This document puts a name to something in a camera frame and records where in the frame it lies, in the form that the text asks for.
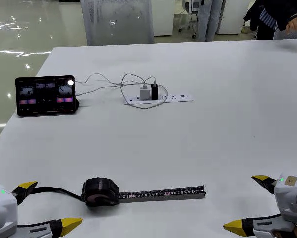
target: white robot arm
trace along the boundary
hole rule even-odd
[[[13,192],[0,185],[0,238],[57,238],[81,224],[80,218],[51,220],[39,224],[18,225],[17,205],[31,193],[37,182],[21,184]]]

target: shiny floor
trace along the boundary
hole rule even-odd
[[[156,43],[193,41],[192,30],[178,32],[188,20],[176,0],[174,34]],[[217,36],[215,40],[251,39],[249,35]],[[14,82],[35,76],[53,47],[84,46],[80,3],[57,0],[0,0],[0,133],[15,110]]]

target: power strip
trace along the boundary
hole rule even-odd
[[[140,97],[128,97],[126,96],[126,100],[124,104],[150,104],[150,103],[161,103],[166,98],[166,94],[159,95],[158,100],[140,100]],[[167,99],[165,100],[165,103],[176,103],[176,102],[189,102],[193,101],[193,98],[191,95],[187,94],[168,94]]]

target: black strap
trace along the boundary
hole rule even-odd
[[[75,199],[78,199],[80,201],[83,202],[81,196],[79,195],[76,195],[72,192],[69,192],[63,188],[58,188],[58,187],[38,187],[38,188],[35,188],[31,194],[35,194],[35,193],[41,193],[41,192],[57,192],[57,193],[64,193],[64,194],[67,194]]]

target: charger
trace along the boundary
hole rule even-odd
[[[150,100],[150,88],[146,84],[140,88],[140,100]]]

